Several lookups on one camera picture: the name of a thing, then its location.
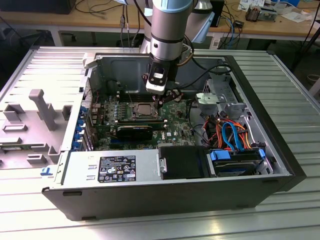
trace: floor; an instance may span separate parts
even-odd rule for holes
[[[7,29],[6,40],[0,41],[0,88],[2,88],[13,71],[16,69],[24,55],[31,45],[36,46],[53,46],[53,41],[50,38],[34,37],[25,41],[19,41],[20,36],[36,34],[35,30],[17,29],[17,33],[13,30]],[[92,36],[90,32],[73,32],[76,41],[73,41],[70,35],[63,36],[64,44],[66,46],[89,47],[93,46]],[[139,36],[137,45],[142,41],[142,35]],[[195,48],[207,49],[209,48],[211,38],[207,37],[204,43],[195,44]],[[234,44],[230,49],[238,50],[268,50],[273,51],[287,67],[291,67],[296,52],[300,49],[299,41],[271,41],[253,39],[240,39],[238,44]],[[124,46],[128,45],[128,41],[123,41]],[[120,47],[120,34],[119,33],[96,33],[96,46],[97,47]],[[312,84],[308,82],[307,75],[320,75],[320,48],[313,46],[309,53],[303,58],[299,66],[296,68],[294,75],[301,81],[301,83],[309,89]]]

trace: power supply label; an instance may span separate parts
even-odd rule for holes
[[[136,156],[100,157],[98,181],[100,183],[130,182],[137,177]]]

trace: desk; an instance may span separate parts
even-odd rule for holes
[[[91,6],[105,2],[105,0],[89,0]],[[228,0],[227,5],[229,6],[231,14],[235,16],[235,19],[244,22],[244,28],[241,34],[242,38],[303,41],[308,34],[310,29],[309,21],[296,23],[282,16],[278,16],[275,22],[246,21],[246,13],[244,11],[235,11],[238,8],[235,3],[238,2],[239,0]],[[298,7],[315,8],[318,6],[318,3],[318,1],[310,3],[300,2]],[[116,5],[118,5],[118,3],[112,1],[108,5],[96,7],[95,10],[99,11]],[[78,8],[83,11],[88,11],[88,6],[85,2],[81,3]],[[102,19],[101,17],[97,17],[89,13],[79,12],[75,9],[73,9],[69,15],[29,12],[0,12],[0,16],[8,21],[13,28],[50,31],[56,46],[63,46],[60,31],[119,33],[121,14],[121,7],[116,7],[106,11],[106,19]],[[128,6],[128,18],[131,31],[135,32],[138,28],[138,14],[135,6]],[[0,28],[5,27],[7,26],[3,22],[0,22]],[[141,18],[141,33],[144,32],[143,27],[144,21]],[[217,45],[217,41],[226,36],[229,30],[230,29],[224,20],[220,21],[218,27],[210,28],[207,36],[212,37],[211,48],[214,48]]]

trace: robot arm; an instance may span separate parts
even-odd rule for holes
[[[204,40],[214,17],[209,0],[117,0],[152,8],[150,58],[148,73],[144,76],[146,89],[156,95],[161,108],[167,81],[175,81],[181,60],[185,35],[192,42]]]

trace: metal workbench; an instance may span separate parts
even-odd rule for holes
[[[123,50],[30,50],[1,91],[0,96],[11,93],[1,102],[10,102],[18,97],[15,94],[24,98],[15,92],[18,87],[60,80],[55,86],[60,83],[68,90],[57,92],[52,104],[72,104],[73,91],[85,74],[84,55],[103,52]],[[127,52],[136,53],[137,49]],[[307,179],[289,192],[271,195],[256,208],[77,222],[68,220],[41,194],[53,178],[42,178],[40,168],[0,170],[0,239],[319,239],[320,105],[276,56],[265,51],[219,53],[234,56]],[[197,54],[208,55],[210,50],[198,50]]]

